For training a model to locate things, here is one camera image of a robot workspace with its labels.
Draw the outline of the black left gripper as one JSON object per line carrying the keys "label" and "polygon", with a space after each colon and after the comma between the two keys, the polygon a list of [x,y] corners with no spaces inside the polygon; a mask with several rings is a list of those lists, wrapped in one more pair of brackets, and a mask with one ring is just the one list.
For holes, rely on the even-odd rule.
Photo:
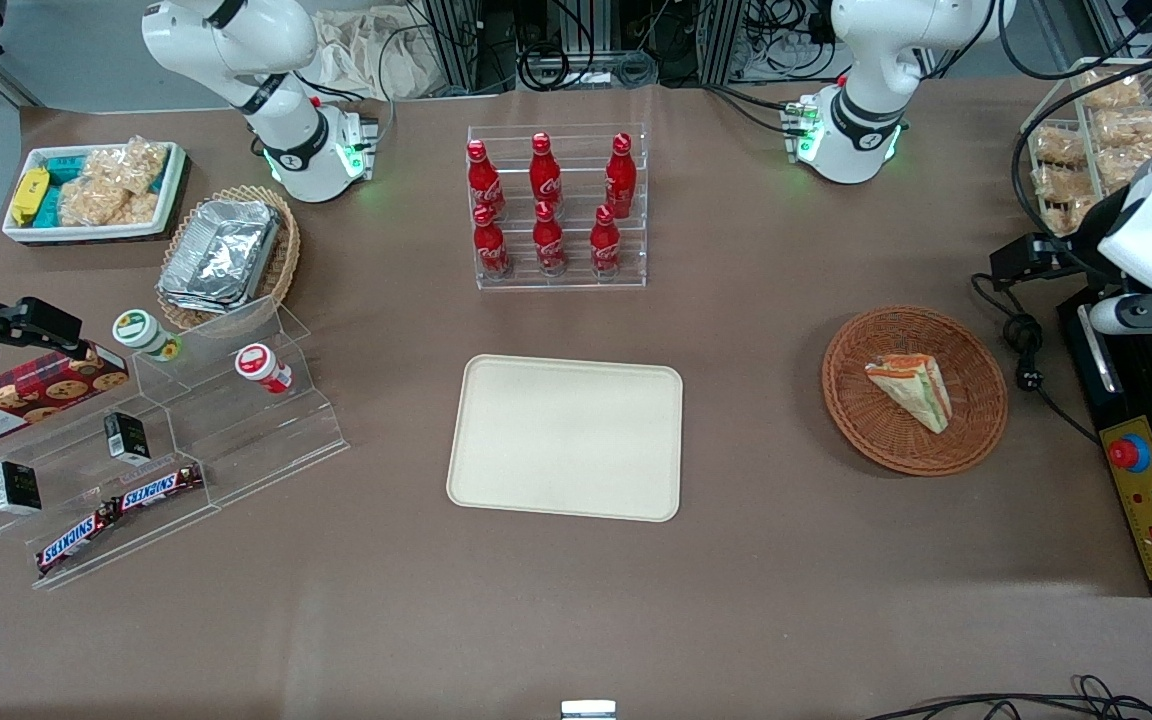
{"label": "black left gripper", "polygon": [[[1087,210],[1079,227],[1064,237],[1066,247],[1087,266],[1112,266],[1100,251],[1100,243],[1124,209],[1126,195],[1111,195]],[[990,283],[995,291],[1030,281],[1048,281],[1062,275],[1062,245],[1051,236],[1021,236],[995,251],[990,260]]]}

